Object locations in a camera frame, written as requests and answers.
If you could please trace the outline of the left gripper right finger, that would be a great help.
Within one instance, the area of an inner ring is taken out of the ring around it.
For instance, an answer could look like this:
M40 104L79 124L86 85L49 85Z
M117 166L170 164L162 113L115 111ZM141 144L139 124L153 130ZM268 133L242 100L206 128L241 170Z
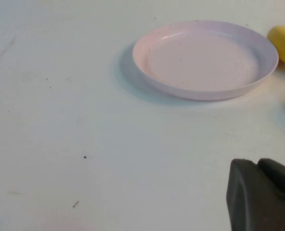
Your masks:
M263 158L258 161L258 167L276 188L285 194L285 166L272 159Z

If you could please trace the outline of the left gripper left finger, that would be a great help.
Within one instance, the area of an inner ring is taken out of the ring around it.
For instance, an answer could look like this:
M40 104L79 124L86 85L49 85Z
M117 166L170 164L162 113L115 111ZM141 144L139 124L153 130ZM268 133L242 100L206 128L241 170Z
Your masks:
M258 163L231 161L226 202L233 231L285 231L285 194Z

